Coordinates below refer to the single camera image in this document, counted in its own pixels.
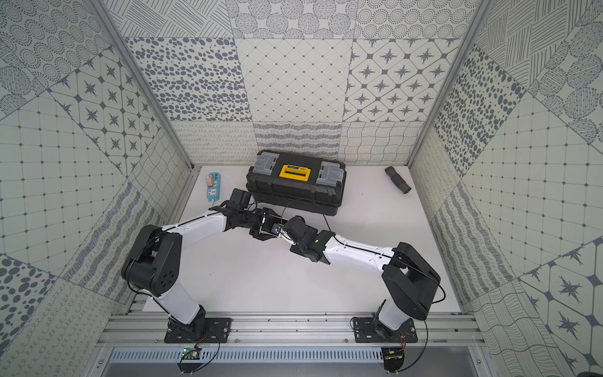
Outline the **black phone pink case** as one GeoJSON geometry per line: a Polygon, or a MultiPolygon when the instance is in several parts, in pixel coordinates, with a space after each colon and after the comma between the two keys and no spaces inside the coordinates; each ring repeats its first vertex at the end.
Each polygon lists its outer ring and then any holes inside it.
{"type": "Polygon", "coordinates": [[[270,237],[279,237],[283,223],[280,218],[268,217],[262,225],[262,231],[268,233],[270,237]]]}

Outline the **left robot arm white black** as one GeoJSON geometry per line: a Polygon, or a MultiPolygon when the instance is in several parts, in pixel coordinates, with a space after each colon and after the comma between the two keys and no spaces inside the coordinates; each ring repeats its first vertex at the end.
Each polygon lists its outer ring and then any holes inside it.
{"type": "Polygon", "coordinates": [[[231,229],[248,229],[257,240],[278,237],[273,229],[282,218],[269,208],[250,209],[251,194],[234,189],[230,199],[202,215],[168,226],[144,226],[122,266],[129,288],[144,293],[169,314],[170,325],[199,334],[205,327],[205,309],[179,281],[182,251],[208,237],[231,229]]]}

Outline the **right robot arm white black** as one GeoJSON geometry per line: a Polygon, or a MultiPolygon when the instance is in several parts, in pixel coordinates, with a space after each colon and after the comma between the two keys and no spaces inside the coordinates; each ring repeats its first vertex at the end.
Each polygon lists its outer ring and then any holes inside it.
{"type": "Polygon", "coordinates": [[[381,326],[395,331],[409,319],[425,320],[441,286],[436,270],[409,243],[395,248],[357,243],[308,226],[295,216],[275,230],[291,244],[290,251],[312,262],[343,265],[382,278],[389,298],[377,312],[381,326]]]}

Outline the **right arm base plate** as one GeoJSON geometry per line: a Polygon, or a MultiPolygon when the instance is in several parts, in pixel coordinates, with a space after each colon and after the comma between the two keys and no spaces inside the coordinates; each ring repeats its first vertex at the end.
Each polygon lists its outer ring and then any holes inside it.
{"type": "Polygon", "coordinates": [[[417,343],[418,336],[414,321],[406,320],[396,331],[387,328],[373,317],[352,317],[350,327],[353,329],[356,343],[417,343]]]}

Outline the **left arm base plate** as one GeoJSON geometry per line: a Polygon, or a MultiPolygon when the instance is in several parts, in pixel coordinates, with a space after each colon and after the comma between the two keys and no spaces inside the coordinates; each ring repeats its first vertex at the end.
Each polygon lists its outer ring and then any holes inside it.
{"type": "Polygon", "coordinates": [[[232,318],[203,317],[190,325],[184,325],[174,318],[168,320],[164,342],[176,343],[227,343],[232,318]]]}

